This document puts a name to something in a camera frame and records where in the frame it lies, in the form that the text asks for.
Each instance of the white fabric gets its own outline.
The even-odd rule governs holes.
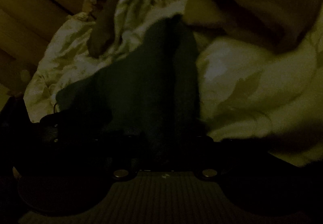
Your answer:
[[[209,136],[220,141],[292,133],[291,146],[315,137],[317,143],[305,151],[272,154],[296,166],[323,158],[322,35],[323,9],[298,48],[279,56],[231,38],[215,39],[197,61],[201,118]],[[321,136],[313,136],[314,126]]]
[[[87,22],[86,13],[69,17],[54,35],[25,91],[30,121],[36,123],[52,114],[61,89],[126,57],[142,43],[149,26],[162,18],[182,14],[185,3],[186,0],[179,0],[166,8],[154,8],[151,0],[120,0],[114,16],[115,43],[99,59],[88,55],[86,45],[95,22]]]
[[[86,22],[84,13],[71,17],[54,36],[25,92],[31,121],[53,113],[59,90],[126,57],[141,44],[149,26],[182,14],[185,4],[186,0],[179,0],[153,8],[151,0],[120,0],[116,42],[99,59],[89,57],[86,46],[94,23]],[[322,63],[317,65],[323,60],[318,57],[323,51],[322,33],[323,12],[300,46],[280,56],[229,37],[216,38],[197,60],[201,119],[211,128],[209,136],[220,141],[282,135],[313,121],[322,122],[323,68]],[[293,155],[273,154],[302,166],[322,157],[323,143]]]

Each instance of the ridged surface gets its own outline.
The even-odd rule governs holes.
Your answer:
[[[53,218],[29,212],[19,223],[304,224],[310,219],[302,213],[269,218],[245,212],[224,196],[218,184],[200,181],[191,172],[141,171],[134,180],[115,183],[98,205],[82,214]]]

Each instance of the metal screw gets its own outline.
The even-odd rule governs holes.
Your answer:
[[[218,172],[214,169],[205,169],[202,171],[204,177],[215,177]]]

